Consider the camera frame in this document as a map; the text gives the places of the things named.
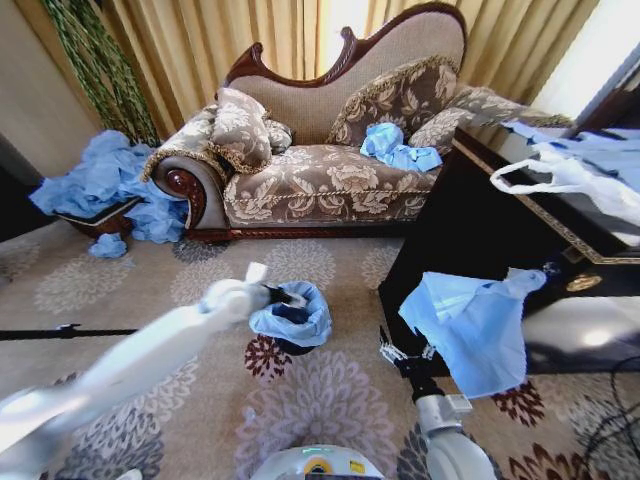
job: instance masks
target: floral upholstery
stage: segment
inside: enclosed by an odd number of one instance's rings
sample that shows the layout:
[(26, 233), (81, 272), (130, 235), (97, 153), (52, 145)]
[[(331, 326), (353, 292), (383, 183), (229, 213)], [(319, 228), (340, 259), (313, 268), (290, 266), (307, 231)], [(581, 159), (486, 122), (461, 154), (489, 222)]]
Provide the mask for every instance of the floral upholstery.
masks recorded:
[(225, 210), (238, 227), (411, 220), (438, 172), (391, 168), (355, 147), (292, 146), (263, 171), (234, 175), (224, 193)]
[(391, 122), (408, 138), (451, 100), (455, 64), (440, 56), (383, 73), (352, 94), (338, 114), (327, 143), (360, 146), (367, 127)]
[[(411, 135), (409, 145), (412, 147), (435, 147), (440, 155), (446, 155), (451, 150), (451, 141), (456, 127), (472, 118), (477, 120), (478, 117), (482, 117), (482, 115), (471, 113), (463, 108), (445, 108)], [(488, 117), (484, 117), (484, 119), (485, 123), (492, 121)]]
[(269, 134), (269, 143), (271, 144), (271, 153), (278, 155), (283, 153), (293, 143), (293, 130), (284, 123), (267, 119), (264, 121)]
[(564, 115), (548, 115), (535, 108), (512, 102), (486, 87), (463, 85), (448, 107), (463, 108), (471, 113), (494, 120), (519, 120), (534, 127), (572, 127), (573, 122)]
[(271, 160), (264, 124), (267, 111), (249, 95), (233, 88), (219, 89), (218, 102), (209, 150), (224, 157), (236, 172), (259, 172)]
[(147, 160), (142, 180), (148, 181), (158, 163), (168, 157), (187, 157), (213, 167), (223, 182), (233, 175), (233, 167), (208, 149), (218, 105), (213, 103), (200, 110)]

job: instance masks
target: patterned rug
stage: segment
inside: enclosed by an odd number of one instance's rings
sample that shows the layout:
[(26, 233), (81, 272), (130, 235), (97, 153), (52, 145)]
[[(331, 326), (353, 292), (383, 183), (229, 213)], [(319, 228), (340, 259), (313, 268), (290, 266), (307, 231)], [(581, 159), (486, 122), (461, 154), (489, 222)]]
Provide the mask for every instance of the patterned rug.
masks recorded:
[[(384, 322), (375, 287), (401, 242), (392, 239), (247, 240), (207, 246), (129, 241), (115, 260), (86, 254), (89, 240), (57, 222), (0, 245), (0, 328), (137, 328), (196, 301), (213, 281), (241, 278), (250, 260), (270, 280), (308, 280), (324, 292), (329, 342), (291, 357), (246, 325), (207, 348), (147, 394), (76, 432), (49, 478), (246, 479), (273, 452), (312, 443), (352, 447), (388, 478), (428, 479), (411, 389), (377, 352)], [(116, 338), (5, 342), (0, 397), (72, 378)], [(439, 384), (456, 392), (451, 379)], [(618, 377), (621, 400), (640, 399), (640, 374)], [(468, 435), (513, 480), (640, 478), (620, 422), (580, 472), (602, 419), (618, 412), (609, 376), (534, 376), (520, 388), (473, 401)], [(630, 433), (640, 444), (640, 428)]]

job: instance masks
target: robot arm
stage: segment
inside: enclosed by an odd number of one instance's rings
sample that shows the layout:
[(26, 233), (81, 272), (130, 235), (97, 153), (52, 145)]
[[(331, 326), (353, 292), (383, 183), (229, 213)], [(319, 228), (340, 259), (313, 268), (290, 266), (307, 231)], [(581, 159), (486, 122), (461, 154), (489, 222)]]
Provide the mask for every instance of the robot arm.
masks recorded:
[(427, 444), (427, 469), (433, 480), (496, 480), (486, 453), (462, 433), (460, 419), (472, 406), (464, 395), (445, 395), (430, 376), (429, 360), (409, 358), (393, 346), (380, 328), (380, 352), (408, 378)]
[(270, 303), (304, 307), (303, 298), (261, 284), (265, 274), (264, 265), (252, 263), (244, 281), (216, 282), (200, 303), (171, 310), (127, 337), (75, 381), (24, 390), (0, 402), (0, 478), (37, 478), (63, 435), (149, 390), (215, 332)]

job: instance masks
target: black pole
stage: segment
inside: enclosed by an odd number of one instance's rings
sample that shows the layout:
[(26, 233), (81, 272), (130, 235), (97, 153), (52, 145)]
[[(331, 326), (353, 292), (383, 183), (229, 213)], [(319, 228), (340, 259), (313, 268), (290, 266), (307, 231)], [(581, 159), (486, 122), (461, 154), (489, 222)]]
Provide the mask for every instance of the black pole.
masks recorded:
[(51, 338), (69, 339), (76, 337), (110, 337), (131, 335), (136, 329), (122, 330), (76, 330), (78, 323), (59, 325), (53, 330), (0, 330), (0, 342), (11, 340), (46, 340)]

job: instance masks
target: blue fabric pile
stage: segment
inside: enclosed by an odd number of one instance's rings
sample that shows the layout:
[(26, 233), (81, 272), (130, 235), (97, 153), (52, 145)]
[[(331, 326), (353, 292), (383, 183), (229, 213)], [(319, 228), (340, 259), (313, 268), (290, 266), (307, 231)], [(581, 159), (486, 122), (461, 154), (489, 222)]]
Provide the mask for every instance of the blue fabric pile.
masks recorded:
[(165, 194), (153, 182), (140, 182), (152, 151), (145, 144), (132, 147), (124, 134), (106, 130), (91, 139), (80, 164), (62, 177), (46, 178), (29, 198), (47, 215), (91, 218), (119, 202), (142, 197), (143, 202), (125, 214), (133, 221), (133, 238), (176, 242), (184, 230), (181, 219), (187, 202)]
[(637, 130), (612, 129), (624, 140), (580, 132), (575, 139), (557, 138), (521, 122), (503, 122), (506, 128), (529, 140), (546, 143), (559, 152), (580, 158), (596, 170), (640, 192), (640, 134)]
[(425, 272), (398, 313), (435, 347), (462, 393), (493, 395), (524, 381), (523, 302), (546, 279), (516, 268), (503, 281)]
[(103, 233), (96, 243), (89, 247), (89, 253), (100, 258), (118, 258), (126, 252), (127, 244), (122, 241), (119, 233)]
[(408, 147), (402, 145), (403, 138), (402, 130), (393, 123), (372, 125), (367, 128), (360, 153), (401, 170), (426, 172), (442, 164), (435, 148)]

